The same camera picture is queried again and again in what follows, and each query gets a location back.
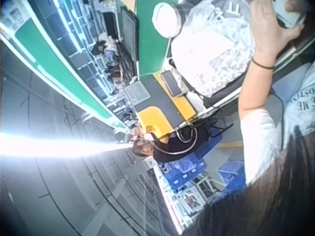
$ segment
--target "black t-shirt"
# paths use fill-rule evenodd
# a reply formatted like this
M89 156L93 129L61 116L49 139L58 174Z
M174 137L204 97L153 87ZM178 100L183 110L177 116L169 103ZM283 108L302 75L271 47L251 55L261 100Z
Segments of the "black t-shirt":
M172 162L172 161L177 161L179 159L182 159L183 157L187 156L188 154L194 152L198 147L200 147L201 144L209 140L209 132L208 129L205 125L201 125L196 128L198 137L197 137L197 142L194 145L194 147L183 154L178 154L178 155L171 155L171 154L166 154L164 152L161 152L157 148L154 148L153 150L153 158L158 161L158 162ZM184 130L181 131L183 138L189 139L191 135L191 128L188 127ZM191 147L193 144L193 141L195 140L196 133L195 131L193 132L193 137L192 140L189 143L183 143L177 135L174 137L170 137L168 140L167 144L164 144L160 141L156 141L156 146L158 146L161 150L167 151L167 152L179 152L188 149Z

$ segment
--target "white bag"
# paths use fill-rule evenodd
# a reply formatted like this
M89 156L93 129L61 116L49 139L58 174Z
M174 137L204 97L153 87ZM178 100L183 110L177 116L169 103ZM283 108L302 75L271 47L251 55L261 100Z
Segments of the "white bag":
M222 17L211 2L203 0L191 10L171 47L177 70L208 97L246 71L254 48L249 22Z

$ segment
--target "bracelet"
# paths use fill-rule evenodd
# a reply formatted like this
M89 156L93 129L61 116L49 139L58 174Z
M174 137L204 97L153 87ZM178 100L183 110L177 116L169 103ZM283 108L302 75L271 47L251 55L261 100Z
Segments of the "bracelet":
M264 66L264 65L261 65L261 64L257 63L257 62L254 60L254 57L252 57L252 62L254 62L254 64L258 65L259 67L264 68L264 69L267 69L267 70L273 70L273 69L275 68L274 66L268 67L268 66Z

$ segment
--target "white lid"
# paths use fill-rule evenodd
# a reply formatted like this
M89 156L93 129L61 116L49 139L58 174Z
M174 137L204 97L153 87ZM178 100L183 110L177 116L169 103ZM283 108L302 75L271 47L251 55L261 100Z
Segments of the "white lid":
M152 22L156 30L165 38L174 37L179 33L181 19L176 10L168 3L159 3L153 10Z

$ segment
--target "yellow machine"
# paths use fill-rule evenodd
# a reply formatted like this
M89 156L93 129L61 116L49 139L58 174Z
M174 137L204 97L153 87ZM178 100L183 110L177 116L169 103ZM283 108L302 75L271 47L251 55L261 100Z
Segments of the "yellow machine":
M141 127L161 138L190 120L196 111L182 96L172 96L161 72L143 76L125 88L133 104Z

